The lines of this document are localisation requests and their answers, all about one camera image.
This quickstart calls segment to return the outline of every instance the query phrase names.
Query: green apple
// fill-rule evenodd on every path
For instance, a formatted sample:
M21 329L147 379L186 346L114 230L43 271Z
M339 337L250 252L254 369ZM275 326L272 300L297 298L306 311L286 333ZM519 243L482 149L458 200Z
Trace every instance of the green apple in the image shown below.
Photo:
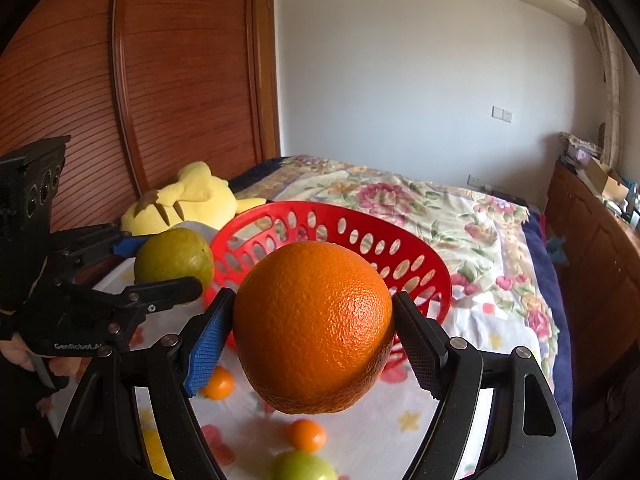
M338 475L334 467L319 456L287 451L274 460L269 480L338 480Z

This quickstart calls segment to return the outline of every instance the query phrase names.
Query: bolt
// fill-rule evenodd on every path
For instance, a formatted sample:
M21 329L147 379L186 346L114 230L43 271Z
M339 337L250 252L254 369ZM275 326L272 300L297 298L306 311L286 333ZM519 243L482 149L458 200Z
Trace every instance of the bolt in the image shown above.
M529 359L531 357L531 350L526 346L518 346L516 348L516 354L523 359Z
M113 353L113 348L109 345L103 345L98 348L98 357L109 357Z
M468 345L466 340L461 337L452 337L451 339L449 339L449 344L456 350L464 350Z
M160 343L162 344L162 346L171 347L176 346L178 344L178 341L180 341L180 337L177 334L167 334L162 337Z

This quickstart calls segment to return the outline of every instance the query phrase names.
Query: basket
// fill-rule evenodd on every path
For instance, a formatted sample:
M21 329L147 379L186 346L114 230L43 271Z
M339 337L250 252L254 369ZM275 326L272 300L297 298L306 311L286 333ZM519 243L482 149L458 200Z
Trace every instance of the basket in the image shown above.
M380 218L314 202L267 203L227 223L211 244L216 271L212 288L205 292L205 304L223 286L238 290L242 279L268 253L301 240L332 242L357 252L379 272L391 294L407 291L424 316L432 301L439 302L435 318L440 324L446 318L451 302L449 271L423 240ZM395 335L387 367L405 359Z

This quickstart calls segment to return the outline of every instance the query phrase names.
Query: stuffed animal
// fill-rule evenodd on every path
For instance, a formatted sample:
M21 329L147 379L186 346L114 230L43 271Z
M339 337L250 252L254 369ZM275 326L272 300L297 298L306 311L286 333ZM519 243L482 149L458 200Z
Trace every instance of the stuffed animal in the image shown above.
M122 230L152 235L185 220L219 230L236 214L265 202L263 198L236 200L226 180L213 176L204 162L194 162L178 172L178 182L140 197L122 216Z

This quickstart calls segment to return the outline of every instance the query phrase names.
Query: large orange fruit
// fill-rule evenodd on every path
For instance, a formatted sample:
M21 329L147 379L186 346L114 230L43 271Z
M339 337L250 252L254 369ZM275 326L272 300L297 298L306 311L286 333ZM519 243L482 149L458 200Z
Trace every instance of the large orange fruit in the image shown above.
M284 413L331 413L373 386L391 348L391 295L364 258L297 242L259 262L234 304L238 356L252 387Z

